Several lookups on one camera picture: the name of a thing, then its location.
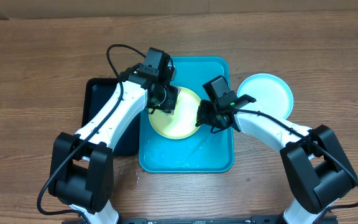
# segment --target blue tray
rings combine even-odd
[[[172,85],[193,90],[209,100],[203,84],[223,75],[230,81],[229,66],[220,57],[172,57],[177,68]],[[234,163],[233,130],[211,134],[202,125],[185,139],[167,139],[150,124],[146,111],[140,115],[139,163],[149,172],[225,172]]]

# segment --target wood grain surface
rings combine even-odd
[[[267,72],[295,96],[289,120],[325,124],[358,175],[358,11],[0,21],[0,223],[60,223],[35,201],[48,178],[52,144],[81,124],[85,85],[112,77],[105,51],[128,44],[171,55],[226,59],[233,89]],[[142,59],[112,51],[118,70]],[[151,174],[138,158],[114,160],[111,201],[124,218],[222,218],[278,214],[293,199],[280,156],[234,134],[236,160],[223,174]],[[338,203],[358,200],[352,190]],[[67,208],[46,195],[47,210]],[[358,223],[358,208],[334,211]]]

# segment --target yellow plate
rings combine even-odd
[[[179,88],[181,90],[173,114],[155,110],[154,114],[149,115],[154,130],[169,139],[187,138],[199,128],[196,127],[196,119],[201,99],[195,92],[184,87]]]

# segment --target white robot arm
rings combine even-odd
[[[232,127],[254,136],[281,155],[295,196],[283,212],[281,223],[315,223],[335,201],[358,186],[356,173],[328,127],[311,129],[267,115],[255,98],[237,97],[223,77],[216,77],[203,87],[211,101],[201,101],[197,125],[221,130]],[[313,167],[310,159],[322,155],[324,162]]]
[[[131,49],[126,45],[116,46]],[[117,223],[119,215],[109,201],[114,184],[112,152],[129,123],[143,109],[166,113],[175,109],[178,88],[170,85],[174,77],[175,67],[170,56],[153,48],[149,49],[143,64],[138,63],[122,72],[119,75],[122,82],[117,84],[99,113],[74,135],[61,133],[56,138],[51,177],[38,197],[38,210],[44,215],[79,213],[92,224]],[[89,161],[88,169],[74,164],[73,159]],[[74,210],[43,210],[40,201],[46,188],[49,194]]]

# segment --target black mounting bracket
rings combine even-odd
[[[59,134],[53,144],[50,175],[81,142],[79,135]],[[78,161],[83,156],[89,157],[88,168],[69,161],[49,185],[48,191],[64,204],[79,205],[89,213],[100,212],[108,202],[114,184],[112,149],[104,142],[98,145],[87,142],[73,159]]]
[[[240,109],[248,103],[256,102],[256,99],[249,95],[237,97],[236,92],[229,88],[229,84],[222,75],[205,83],[203,87],[211,101],[201,100],[197,111],[197,123],[207,124],[220,130],[232,127],[240,131],[234,120],[236,113],[221,112]]]
[[[170,85],[175,78],[175,67],[168,66],[170,60],[169,54],[151,47],[144,63],[138,63],[121,72],[119,80],[128,80],[148,90],[147,108],[170,113],[175,109],[178,98],[178,88]]]
[[[357,178],[333,130],[321,125],[311,130],[307,137],[311,141],[317,141],[320,147]],[[308,156],[314,154],[321,157],[322,153],[313,144],[304,140],[289,142],[280,150],[280,154],[292,194],[310,213],[318,214],[356,186],[341,167],[325,156],[322,163],[313,167]]]

